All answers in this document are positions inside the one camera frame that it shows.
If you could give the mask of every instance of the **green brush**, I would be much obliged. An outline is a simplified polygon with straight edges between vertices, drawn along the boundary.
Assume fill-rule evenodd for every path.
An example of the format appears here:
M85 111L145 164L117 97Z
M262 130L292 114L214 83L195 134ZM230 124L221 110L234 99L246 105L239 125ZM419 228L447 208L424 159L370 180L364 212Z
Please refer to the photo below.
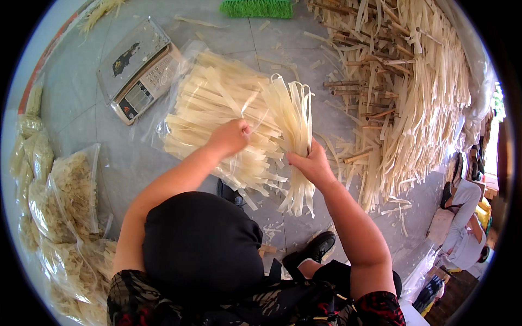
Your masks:
M219 11L232 18L293 16L290 0L225 0Z

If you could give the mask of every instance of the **digital scale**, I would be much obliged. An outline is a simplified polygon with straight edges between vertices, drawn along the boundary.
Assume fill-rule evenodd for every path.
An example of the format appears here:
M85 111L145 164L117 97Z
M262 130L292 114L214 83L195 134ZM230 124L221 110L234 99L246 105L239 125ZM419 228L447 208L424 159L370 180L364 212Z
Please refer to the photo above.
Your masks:
M149 16L123 38L96 71L106 105L130 126L169 90L181 57Z

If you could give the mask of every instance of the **tiled floor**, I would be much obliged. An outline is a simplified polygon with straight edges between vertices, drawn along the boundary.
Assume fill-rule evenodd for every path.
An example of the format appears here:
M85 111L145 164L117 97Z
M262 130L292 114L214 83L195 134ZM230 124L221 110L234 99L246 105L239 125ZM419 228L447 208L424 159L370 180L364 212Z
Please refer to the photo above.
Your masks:
M327 136L334 134L353 139L353 121L341 111L323 104L327 99L334 100L329 91L322 87L322 82L335 68L325 59L321 42L303 35L306 30L326 36L326 29L314 21L313 14L306 10L305 5L295 5L295 15L291 20L270 18L271 23L260 31L259 26L266 19L227 18L217 11L219 3L219 0L128 1L122 6L118 17L114 17L114 13L104 16L87 35L80 35L77 29L67 34L44 68L46 80L42 118L52 137L56 156L69 155L94 142L102 144L99 189L101 196L108 197L108 203L103 209L112 211L115 216L112 229L114 235L119 233L123 216L132 199L154 178L179 162L153 148L145 137L150 132L149 127L161 116L165 101L158 101L138 123L128 127L106 107L97 86L95 71L101 60L148 15L156 19L179 48L189 39L197 39L195 32L198 31L212 51L241 60L263 73L279 73L286 81L295 79L292 71L272 70L272 63L257 60L254 56L257 54L279 62L296 63L301 81L309 84L315 93L314 130ZM189 24L175 20L175 15L227 27L218 29ZM281 43L281 46L276 50L277 43ZM311 70L309 66L317 60L326 63ZM288 171L287 166L279 173L287 175ZM202 184L201 191L215 193L216 181L215 177L209 176ZM389 244L394 269L402 277L412 271L414 264L421 258L419 255L423 254L419 248L422 248L421 244L440 198L442 181L442 174L432 173L425 184L417 185L409 192L408 199L412 201L413 208L406 211L408 237L402 234L397 214L389 218L372 215ZM355 198L359 195L359 185L360 180L354 180L350 189ZM255 212L245 208L246 213L264 230L263 241L279 249L275 255L265 255L267 265L274 256L281 258L286 252L301 248L314 233L326 230L331 223L319 192L314 196L316 217L313 220L311 215L296 217L277 213L276 209L281 203L278 195L264 198L259 193L252 193L252 198L255 202L262 200L262 207ZM329 259L346 261L339 242Z

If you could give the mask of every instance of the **hand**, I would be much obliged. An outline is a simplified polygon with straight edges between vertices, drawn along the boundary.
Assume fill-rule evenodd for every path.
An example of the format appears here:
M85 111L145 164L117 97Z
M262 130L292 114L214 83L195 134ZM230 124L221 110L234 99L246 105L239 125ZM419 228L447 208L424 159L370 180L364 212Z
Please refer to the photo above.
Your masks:
M214 130L205 147L214 152L219 160L236 154L248 145L250 127L243 119L235 119Z
M326 159L325 149L315 138L312 138L312 150L308 157L288 153L287 159L290 165L297 167L319 190L337 181Z

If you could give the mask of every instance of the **seated person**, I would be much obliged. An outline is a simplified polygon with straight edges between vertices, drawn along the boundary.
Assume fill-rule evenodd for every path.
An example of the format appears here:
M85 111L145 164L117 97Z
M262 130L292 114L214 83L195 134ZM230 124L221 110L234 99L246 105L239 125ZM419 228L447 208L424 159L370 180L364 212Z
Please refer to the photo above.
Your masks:
M453 218L442 251L446 260L465 270L473 266L486 250L486 234L480 226L475 208L482 197L482 190L473 182L461 179L458 188L447 182L444 186L441 208L459 208Z

